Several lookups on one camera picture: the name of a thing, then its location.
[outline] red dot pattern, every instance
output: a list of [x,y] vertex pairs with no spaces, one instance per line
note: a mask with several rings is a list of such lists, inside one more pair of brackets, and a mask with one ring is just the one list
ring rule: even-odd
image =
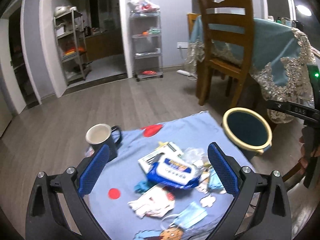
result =
[[109,190],[109,192],[108,192],[108,196],[109,196],[109,198],[111,198],[111,199],[120,198],[120,195],[121,195],[120,190],[117,189],[117,188],[111,188],[111,189]]

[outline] power cord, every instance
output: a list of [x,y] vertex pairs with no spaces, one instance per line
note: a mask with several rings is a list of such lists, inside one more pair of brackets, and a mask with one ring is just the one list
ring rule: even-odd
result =
[[[182,47],[179,46],[179,52],[180,52],[180,57],[181,59],[184,61],[183,63],[183,66],[184,66],[184,69],[186,69],[186,64],[189,64],[190,62],[186,62],[187,61],[187,58],[183,58],[183,55],[182,55]],[[198,79],[198,75],[196,74],[196,71],[190,73],[189,76],[187,76],[189,80],[191,81],[196,81]]]

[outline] blue gripper pad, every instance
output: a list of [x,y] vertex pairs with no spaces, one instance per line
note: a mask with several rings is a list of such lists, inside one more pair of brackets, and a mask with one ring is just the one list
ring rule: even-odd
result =
[[[240,165],[233,157],[226,156],[215,142],[208,146],[208,159],[226,192],[236,197],[239,194],[239,185],[238,176],[235,172],[239,173]],[[237,170],[234,171],[230,165],[233,165]]]
[[108,160],[109,147],[104,144],[80,176],[78,193],[81,198],[91,193]]

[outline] chair backrest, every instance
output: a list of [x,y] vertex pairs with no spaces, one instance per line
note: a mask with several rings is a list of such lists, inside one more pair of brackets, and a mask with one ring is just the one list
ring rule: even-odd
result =
[[201,15],[201,14],[196,14],[196,13],[188,13],[187,17],[188,17],[188,29],[189,29],[189,36],[192,33],[192,29],[193,29],[193,25],[195,24],[195,21],[197,19],[197,17]]
[[[252,0],[224,0],[215,2],[214,0],[199,0],[202,23],[204,30],[204,50],[206,57],[211,55],[212,40],[224,41],[236,44],[244,48],[244,55],[241,68],[248,68],[251,65],[254,21]],[[244,15],[231,13],[208,13],[211,8],[243,8]],[[212,30],[209,24],[233,25],[243,29],[243,33],[235,33],[222,30]]]

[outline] tiled floor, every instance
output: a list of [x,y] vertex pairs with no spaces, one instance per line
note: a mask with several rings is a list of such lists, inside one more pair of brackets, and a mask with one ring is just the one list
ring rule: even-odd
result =
[[126,73],[124,55],[113,55],[109,57],[94,60],[91,64],[92,70],[88,73],[86,80],[72,83],[68,88],[77,85],[85,84],[94,80],[102,79],[105,77],[115,76]]

